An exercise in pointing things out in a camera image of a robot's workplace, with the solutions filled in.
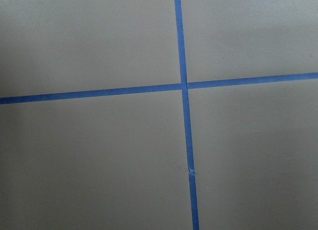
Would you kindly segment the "long blue tape line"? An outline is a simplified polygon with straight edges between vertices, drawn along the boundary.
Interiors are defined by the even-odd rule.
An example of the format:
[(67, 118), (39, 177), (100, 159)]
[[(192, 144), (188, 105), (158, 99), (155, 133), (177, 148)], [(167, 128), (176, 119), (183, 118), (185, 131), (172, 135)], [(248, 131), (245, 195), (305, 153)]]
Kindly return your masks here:
[(200, 226), (199, 226), (197, 190), (196, 190), (196, 173), (195, 173), (195, 166), (194, 166), (189, 91), (187, 87), (187, 67), (186, 67), (181, 0), (174, 0), (174, 6), (175, 6), (175, 17), (176, 17), (177, 41), (178, 41), (178, 57), (179, 57), (180, 83), (181, 83), (182, 105), (183, 105), (183, 119), (184, 119), (184, 131), (185, 131), (185, 142), (186, 142), (192, 227), (194, 230), (199, 230)]

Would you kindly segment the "crossing blue tape line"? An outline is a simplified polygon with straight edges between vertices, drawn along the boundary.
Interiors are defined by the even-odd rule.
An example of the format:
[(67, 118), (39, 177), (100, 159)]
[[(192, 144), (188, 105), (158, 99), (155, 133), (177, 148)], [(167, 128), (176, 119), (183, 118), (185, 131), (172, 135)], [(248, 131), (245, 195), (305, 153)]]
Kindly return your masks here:
[(291, 74), (291, 75), (278, 75), (278, 76), (266, 76), (266, 77), (247, 77), (247, 78), (235, 78), (235, 79), (223, 79), (223, 80), (197, 81), (197, 82), (189, 82), (185, 85), (182, 85), (180, 83), (175, 83), (175, 84), (161, 84), (161, 85), (150, 85), (150, 86), (139, 86), (139, 87), (123, 87), (123, 88), (89, 90), (89, 91), (13, 96), (13, 97), (2, 97), (0, 99), (0, 103), (1, 105), (5, 105), (5, 104), (16, 104), (16, 103), (27, 103), (27, 102), (91, 98), (91, 97), (100, 97), (100, 96), (116, 96), (116, 95), (125, 95), (125, 94), (182, 90), (184, 87), (187, 87), (188, 89), (199, 89), (199, 88), (210, 88), (210, 87), (317, 79), (317, 77), (318, 77), (317, 73), (305, 73), (305, 74)]

